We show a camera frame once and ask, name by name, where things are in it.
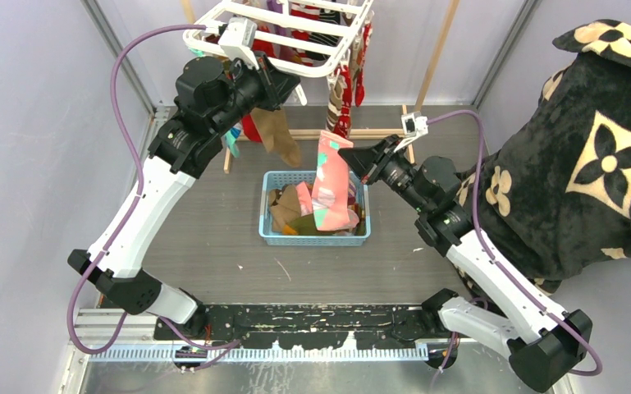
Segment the wooden hanging rack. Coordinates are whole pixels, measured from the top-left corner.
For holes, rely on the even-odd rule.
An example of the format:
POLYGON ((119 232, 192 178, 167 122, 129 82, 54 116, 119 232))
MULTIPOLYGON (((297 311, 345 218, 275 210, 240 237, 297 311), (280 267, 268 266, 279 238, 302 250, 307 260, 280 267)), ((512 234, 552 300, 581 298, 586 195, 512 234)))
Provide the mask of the wooden hanging rack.
MULTIPOLYGON (((220 1, 216 6, 211 8, 200 18, 194 14, 191 1, 180 1, 185 17, 191 25, 206 25, 206 34, 220 35, 221 28, 227 26, 228 22, 218 20, 223 14, 244 17, 250 19, 257 24, 257 32, 255 38, 258 41, 269 43, 272 46, 280 46, 280 49, 303 48, 311 53, 320 53, 329 56, 329 58, 321 66, 305 66, 299 64, 291 58, 270 57, 272 64, 279 70, 290 72, 302 78, 320 78, 326 77, 327 83, 330 78, 340 74, 341 68, 351 61, 354 43, 358 43, 361 39, 364 25, 369 22, 368 14, 373 6, 373 1, 348 1, 346 4, 328 1, 265 1, 268 9, 256 7, 254 1, 220 1), (348 25, 334 25, 326 22, 311 21, 297 16, 291 16, 289 13, 290 3, 297 2, 318 7, 320 10, 338 11, 344 16, 350 15, 351 22, 348 25), (273 29, 262 31, 259 29, 261 25, 272 25, 273 29), (332 35, 337 37, 335 46, 327 46, 312 42, 305 42, 291 37, 292 29, 309 30, 311 35, 314 33, 332 35)), ((455 13, 460 1, 450 1, 450 5, 446 9, 441 31, 437 37, 437 41, 432 51, 426 72, 424 74, 423 83, 418 92, 418 97, 414 105, 414 111, 419 111, 423 106, 423 100, 428 93, 432 78, 440 61, 442 50, 445 46, 450 27, 455 19, 455 13)), ((195 38, 195 33, 184 33, 183 40, 188 49, 192 51, 201 51, 204 54, 211 54, 219 57, 225 57, 226 54, 218 44, 206 41, 205 38, 195 38)), ((404 135, 402 128, 397 129, 351 129, 350 137, 355 140, 372 140, 376 137, 382 137, 388 134, 404 135)))

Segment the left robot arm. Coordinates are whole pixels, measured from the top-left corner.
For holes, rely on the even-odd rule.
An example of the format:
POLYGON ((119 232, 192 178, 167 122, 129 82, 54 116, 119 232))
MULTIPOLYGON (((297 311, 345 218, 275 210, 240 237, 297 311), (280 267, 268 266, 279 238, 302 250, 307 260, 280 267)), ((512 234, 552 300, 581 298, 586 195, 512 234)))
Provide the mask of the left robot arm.
POLYGON ((188 339, 201 336, 207 319, 200 302, 145 272, 144 256, 174 205, 222 151, 223 136, 255 108, 280 108, 299 83, 263 53, 254 69, 240 59, 228 68, 214 57, 187 62, 176 79, 176 113, 151 142, 141 181, 103 235, 72 250, 68 264, 128 314, 156 314, 188 339))

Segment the white hanger clip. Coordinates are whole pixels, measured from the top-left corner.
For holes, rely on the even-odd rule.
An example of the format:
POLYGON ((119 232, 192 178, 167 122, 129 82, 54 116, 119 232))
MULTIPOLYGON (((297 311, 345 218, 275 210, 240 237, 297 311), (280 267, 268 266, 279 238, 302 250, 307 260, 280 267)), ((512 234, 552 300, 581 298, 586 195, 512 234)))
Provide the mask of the white hanger clip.
POLYGON ((292 92, 293 100, 295 103, 298 103, 301 106, 306 106, 308 104, 307 96, 304 92, 304 88, 301 84, 298 84, 293 92, 292 92))

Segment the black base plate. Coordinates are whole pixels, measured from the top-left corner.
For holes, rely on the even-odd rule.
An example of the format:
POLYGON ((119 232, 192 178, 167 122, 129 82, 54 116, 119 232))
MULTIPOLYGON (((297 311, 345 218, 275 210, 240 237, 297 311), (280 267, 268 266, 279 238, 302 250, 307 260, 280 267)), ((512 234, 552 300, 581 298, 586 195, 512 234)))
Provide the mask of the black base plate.
POLYGON ((192 341, 223 344, 238 340, 245 349, 335 350, 354 341, 356 350, 406 349, 451 333, 419 305, 207 305, 204 328, 192 341))

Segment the red snowflake sock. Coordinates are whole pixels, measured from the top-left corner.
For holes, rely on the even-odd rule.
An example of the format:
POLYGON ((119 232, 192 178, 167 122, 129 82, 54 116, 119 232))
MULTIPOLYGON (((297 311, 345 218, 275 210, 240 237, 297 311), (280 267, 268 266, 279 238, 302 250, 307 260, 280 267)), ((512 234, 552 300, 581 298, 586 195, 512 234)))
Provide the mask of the red snowflake sock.
POLYGON ((372 23, 369 21, 364 25, 356 51, 354 61, 354 105, 356 107, 359 107, 365 98, 364 65, 372 31, 372 23))

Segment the white plastic sock hanger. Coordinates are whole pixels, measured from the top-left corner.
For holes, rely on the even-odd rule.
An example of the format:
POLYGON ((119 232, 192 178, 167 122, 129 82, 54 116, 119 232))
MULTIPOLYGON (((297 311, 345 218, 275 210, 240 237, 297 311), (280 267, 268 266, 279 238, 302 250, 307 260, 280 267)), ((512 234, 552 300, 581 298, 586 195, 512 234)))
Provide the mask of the white plastic sock hanger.
POLYGON ((186 47, 239 58, 265 56, 277 70, 303 78, 336 77, 366 42, 370 1, 221 1, 183 33, 186 47))

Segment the pink ribbed sock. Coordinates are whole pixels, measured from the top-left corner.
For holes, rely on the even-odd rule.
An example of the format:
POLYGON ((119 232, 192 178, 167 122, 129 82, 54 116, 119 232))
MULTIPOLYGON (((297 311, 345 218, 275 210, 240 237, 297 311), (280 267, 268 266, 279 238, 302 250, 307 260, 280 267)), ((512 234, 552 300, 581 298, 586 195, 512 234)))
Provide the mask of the pink ribbed sock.
POLYGON ((359 216, 349 209, 350 169, 339 155, 354 143, 330 131, 318 140, 316 177, 311 194, 313 218, 319 231, 341 231, 356 227, 359 216))

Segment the tan brown sock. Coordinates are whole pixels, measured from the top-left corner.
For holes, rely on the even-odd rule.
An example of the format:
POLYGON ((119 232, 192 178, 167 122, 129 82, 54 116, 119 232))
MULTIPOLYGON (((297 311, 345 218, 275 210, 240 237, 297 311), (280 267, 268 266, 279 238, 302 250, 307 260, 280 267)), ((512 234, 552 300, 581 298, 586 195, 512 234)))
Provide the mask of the tan brown sock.
POLYGON ((281 233, 284 227, 302 216, 298 190, 295 185, 271 189, 267 193, 267 205, 272 215, 271 229, 281 233))

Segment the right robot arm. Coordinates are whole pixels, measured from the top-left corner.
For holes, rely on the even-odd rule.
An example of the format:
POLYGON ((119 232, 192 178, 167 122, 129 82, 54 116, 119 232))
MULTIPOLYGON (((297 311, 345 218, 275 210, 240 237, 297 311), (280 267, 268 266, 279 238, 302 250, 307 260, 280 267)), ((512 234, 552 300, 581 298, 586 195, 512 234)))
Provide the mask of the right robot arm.
POLYGON ((471 216, 455 201, 460 179, 450 159, 431 156, 415 167, 401 142, 390 135, 338 154, 365 185, 382 181, 409 204, 418 214, 415 226, 425 244, 464 271, 500 310, 493 313, 442 289, 422 304, 425 331, 433 337, 451 331, 472 338, 507 359, 532 390, 547 392, 586 357, 592 320, 541 293, 483 231, 474 229, 471 216))

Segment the black floral blanket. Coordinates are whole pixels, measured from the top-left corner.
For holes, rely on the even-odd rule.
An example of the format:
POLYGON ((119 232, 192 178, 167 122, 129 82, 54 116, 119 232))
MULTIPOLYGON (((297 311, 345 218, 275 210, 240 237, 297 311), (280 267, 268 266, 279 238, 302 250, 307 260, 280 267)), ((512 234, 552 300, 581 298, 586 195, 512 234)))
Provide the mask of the black floral blanket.
POLYGON ((456 200, 542 293, 587 266, 631 259, 631 25, 601 19, 554 39, 574 60, 456 200))

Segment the tan long sock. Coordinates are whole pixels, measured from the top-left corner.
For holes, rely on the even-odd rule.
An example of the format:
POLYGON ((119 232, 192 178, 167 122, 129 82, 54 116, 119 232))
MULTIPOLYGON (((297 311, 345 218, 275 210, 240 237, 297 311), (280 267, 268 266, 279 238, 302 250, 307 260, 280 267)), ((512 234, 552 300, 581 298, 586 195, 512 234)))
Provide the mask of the tan long sock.
POLYGON ((286 111, 267 111, 255 108, 250 116, 268 153, 277 154, 289 167, 300 167, 302 156, 298 143, 292 137, 286 111))

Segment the red white patterned sock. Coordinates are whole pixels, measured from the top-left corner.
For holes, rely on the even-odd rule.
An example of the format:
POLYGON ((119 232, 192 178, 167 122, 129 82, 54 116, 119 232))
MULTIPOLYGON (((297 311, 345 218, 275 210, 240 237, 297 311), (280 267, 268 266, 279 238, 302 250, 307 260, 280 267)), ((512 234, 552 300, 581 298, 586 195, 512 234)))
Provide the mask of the red white patterned sock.
POLYGON ((262 143, 261 136, 258 132, 253 118, 250 115, 244 116, 241 120, 241 124, 243 127, 243 134, 249 141, 262 143))

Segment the red white striped sock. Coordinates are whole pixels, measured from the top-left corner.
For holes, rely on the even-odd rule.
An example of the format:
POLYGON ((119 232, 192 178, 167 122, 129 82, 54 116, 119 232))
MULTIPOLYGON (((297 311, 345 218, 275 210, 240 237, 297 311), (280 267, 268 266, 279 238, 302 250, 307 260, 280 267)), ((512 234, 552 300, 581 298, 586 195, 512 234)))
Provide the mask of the red white striped sock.
MULTIPOLYGON (((291 16, 297 16, 311 21, 319 21, 320 9, 303 3, 291 2, 289 13, 291 16)), ((291 37, 301 41, 308 42, 311 32, 309 30, 292 29, 291 37)), ((303 48, 293 48, 295 53, 294 60, 305 66, 312 66, 314 59, 308 55, 308 51, 303 48)))

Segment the mint green blue sock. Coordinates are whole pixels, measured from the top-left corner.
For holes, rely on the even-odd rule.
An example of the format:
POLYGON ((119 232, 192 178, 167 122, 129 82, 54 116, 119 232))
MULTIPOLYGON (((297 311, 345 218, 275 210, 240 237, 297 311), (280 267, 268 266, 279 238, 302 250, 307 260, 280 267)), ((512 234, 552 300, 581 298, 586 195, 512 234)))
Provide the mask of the mint green blue sock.
POLYGON ((243 127, 238 122, 223 136, 226 147, 228 148, 230 154, 235 158, 240 156, 240 149, 237 146, 237 140, 241 136, 242 130, 243 127))

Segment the light blue plastic basket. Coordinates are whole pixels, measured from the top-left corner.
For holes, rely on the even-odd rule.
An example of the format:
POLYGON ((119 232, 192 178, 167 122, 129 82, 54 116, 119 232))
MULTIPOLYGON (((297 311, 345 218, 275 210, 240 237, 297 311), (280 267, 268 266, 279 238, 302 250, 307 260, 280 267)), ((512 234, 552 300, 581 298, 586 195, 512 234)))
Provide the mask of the light blue plastic basket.
POLYGON ((356 236, 285 236, 272 231, 272 215, 269 212, 268 192, 274 189, 281 189, 283 186, 296 185, 301 181, 312 182, 315 179, 315 171, 268 171, 264 174, 262 183, 262 194, 258 219, 258 233, 270 246, 312 246, 312 247, 358 247, 361 246, 370 236, 372 222, 368 217, 370 207, 368 186, 353 173, 350 179, 356 187, 356 202, 363 210, 364 218, 359 224, 364 233, 356 236))

